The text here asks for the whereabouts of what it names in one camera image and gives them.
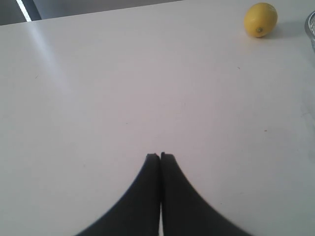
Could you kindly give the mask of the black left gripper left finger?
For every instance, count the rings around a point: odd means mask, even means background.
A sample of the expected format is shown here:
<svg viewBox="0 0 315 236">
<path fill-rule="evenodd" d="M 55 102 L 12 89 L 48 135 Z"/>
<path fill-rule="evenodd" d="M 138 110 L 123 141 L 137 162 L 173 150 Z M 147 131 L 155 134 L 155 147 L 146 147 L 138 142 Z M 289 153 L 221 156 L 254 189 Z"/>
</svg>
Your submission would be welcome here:
<svg viewBox="0 0 315 236">
<path fill-rule="evenodd" d="M 148 154 L 132 185 L 79 236 L 157 236 L 160 219 L 160 158 Z"/>
</svg>

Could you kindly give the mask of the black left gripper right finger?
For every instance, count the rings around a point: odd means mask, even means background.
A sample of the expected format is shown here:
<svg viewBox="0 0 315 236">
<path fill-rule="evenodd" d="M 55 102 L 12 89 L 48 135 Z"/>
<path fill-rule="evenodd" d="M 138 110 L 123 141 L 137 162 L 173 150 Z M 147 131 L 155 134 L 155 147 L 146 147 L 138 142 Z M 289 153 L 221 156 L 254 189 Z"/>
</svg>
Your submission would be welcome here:
<svg viewBox="0 0 315 236">
<path fill-rule="evenodd" d="M 193 188 L 175 156 L 161 154 L 162 224 L 165 236 L 248 236 Z"/>
</svg>

